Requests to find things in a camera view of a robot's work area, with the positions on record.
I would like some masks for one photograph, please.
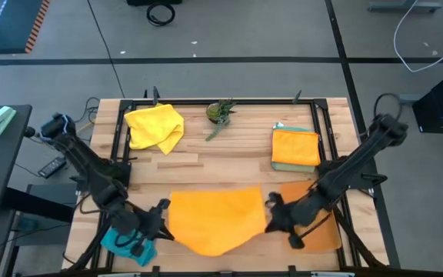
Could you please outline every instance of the light green object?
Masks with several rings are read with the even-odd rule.
[[[275,126],[273,126],[273,129],[279,129],[279,130],[286,130],[286,131],[294,131],[294,132],[310,132],[306,128],[299,128],[299,127],[290,127],[285,126],[283,123],[277,122]],[[308,166],[308,165],[292,165],[287,164],[283,162],[271,162],[271,166],[274,170],[280,170],[280,171],[288,171],[288,172],[307,172],[307,173],[313,173],[315,170],[315,166]]]
[[[5,131],[9,122],[15,117],[16,111],[13,108],[4,106],[0,108],[0,135]]]

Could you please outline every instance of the black desk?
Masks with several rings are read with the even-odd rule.
[[[30,105],[11,107],[16,115],[0,136],[0,244],[8,239],[15,210],[64,222],[71,222],[74,212],[72,207],[7,187],[32,111]],[[0,263],[5,247],[6,244],[0,246]]]

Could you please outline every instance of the yellow towel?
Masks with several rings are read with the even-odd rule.
[[[168,230],[175,241],[206,256],[218,256],[265,231],[261,188],[217,192],[172,192]]]
[[[292,165],[321,164],[318,151],[319,137],[314,132],[273,131],[272,162]]]
[[[184,119],[170,104],[129,112],[124,117],[131,128],[131,149],[157,145],[167,155],[184,135]]]

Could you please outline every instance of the orange mat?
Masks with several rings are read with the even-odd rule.
[[[285,203],[298,200],[303,195],[307,194],[308,188],[312,185],[310,182],[290,182],[281,184],[280,193]],[[321,210],[316,219],[309,227],[298,226],[295,227],[297,234],[301,235],[313,225],[320,222],[328,212]],[[292,249],[293,251],[304,252],[325,252],[341,247],[341,238],[339,236],[338,227],[336,225],[335,216],[331,214],[329,219],[317,227],[316,230],[304,237],[305,248]]]

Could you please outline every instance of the floor mat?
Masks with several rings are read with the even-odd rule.
[[[49,9],[49,0],[6,0],[0,10],[0,54],[29,53]]]

